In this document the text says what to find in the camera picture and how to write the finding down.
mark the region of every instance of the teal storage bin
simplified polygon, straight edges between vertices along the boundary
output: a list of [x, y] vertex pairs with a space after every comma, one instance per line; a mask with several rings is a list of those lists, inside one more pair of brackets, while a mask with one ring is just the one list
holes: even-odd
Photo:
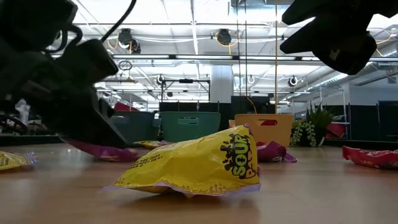
[[198, 139], [218, 132], [221, 115], [212, 112], [161, 112], [165, 141]]
[[116, 111], [110, 120], [129, 143], [134, 143], [157, 140], [160, 121], [154, 116], [151, 112]]

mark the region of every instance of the sour patch bag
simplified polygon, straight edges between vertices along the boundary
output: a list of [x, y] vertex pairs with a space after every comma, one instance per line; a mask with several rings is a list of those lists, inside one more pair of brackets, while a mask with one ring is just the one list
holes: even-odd
[[256, 142], [245, 126], [158, 147], [114, 184], [155, 194], [171, 189], [187, 197], [229, 196], [258, 191], [260, 186]]

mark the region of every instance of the candy bag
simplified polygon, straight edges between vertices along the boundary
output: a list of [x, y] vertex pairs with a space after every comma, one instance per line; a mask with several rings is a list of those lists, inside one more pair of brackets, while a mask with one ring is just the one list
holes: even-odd
[[362, 166], [398, 169], [398, 150], [369, 152], [343, 146], [343, 158]]
[[38, 160], [34, 152], [14, 154], [0, 151], [0, 170], [31, 166], [37, 162]]
[[63, 141], [83, 152], [94, 156], [96, 159], [111, 162], [133, 162], [149, 152], [147, 149], [118, 149], [115, 147], [97, 146], [94, 144], [69, 139], [63, 139]]
[[137, 141], [134, 142], [132, 147], [144, 147], [147, 149], [155, 149], [160, 146], [166, 146], [168, 144], [171, 144], [171, 142], [167, 141]]
[[257, 191], [261, 185], [256, 142], [249, 128], [238, 126], [158, 147], [133, 164], [114, 186], [156, 194], [172, 189], [187, 197]]
[[286, 148], [271, 141], [257, 142], [257, 156], [259, 162], [297, 162], [297, 159], [287, 153]]

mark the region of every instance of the red snack bag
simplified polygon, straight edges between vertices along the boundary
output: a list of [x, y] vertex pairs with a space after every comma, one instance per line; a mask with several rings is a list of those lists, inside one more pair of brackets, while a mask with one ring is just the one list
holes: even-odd
[[362, 166], [398, 169], [398, 150], [370, 152], [343, 146], [343, 158]]

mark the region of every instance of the red object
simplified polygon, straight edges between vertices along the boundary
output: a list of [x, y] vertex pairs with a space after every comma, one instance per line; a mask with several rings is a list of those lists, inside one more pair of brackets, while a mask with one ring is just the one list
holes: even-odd
[[117, 102], [113, 108], [115, 111], [139, 111], [137, 108]]
[[398, 169], [398, 150], [370, 152], [343, 146], [343, 158], [362, 166]]
[[277, 120], [260, 120], [260, 121], [263, 121], [261, 123], [261, 126], [275, 126], [278, 124]]
[[343, 124], [329, 124], [328, 125], [328, 130], [335, 134], [336, 136], [333, 136], [331, 134], [327, 134], [326, 138], [327, 139], [337, 139], [341, 138], [344, 135], [344, 132], [346, 131], [346, 128], [344, 127]]

